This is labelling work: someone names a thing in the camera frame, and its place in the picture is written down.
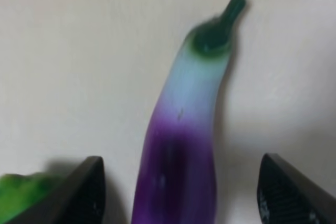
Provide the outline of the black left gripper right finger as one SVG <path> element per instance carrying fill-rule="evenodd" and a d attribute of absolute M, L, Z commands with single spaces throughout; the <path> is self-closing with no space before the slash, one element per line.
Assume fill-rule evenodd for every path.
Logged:
<path fill-rule="evenodd" d="M 262 223 L 335 223 L 335 197 L 275 153 L 262 157 L 257 204 Z"/>

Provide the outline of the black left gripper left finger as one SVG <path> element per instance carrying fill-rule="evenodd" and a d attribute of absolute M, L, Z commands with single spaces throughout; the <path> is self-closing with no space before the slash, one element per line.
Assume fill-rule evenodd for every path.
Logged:
<path fill-rule="evenodd" d="M 106 206 L 104 162 L 89 156 L 49 195 L 8 223 L 102 223 Z"/>

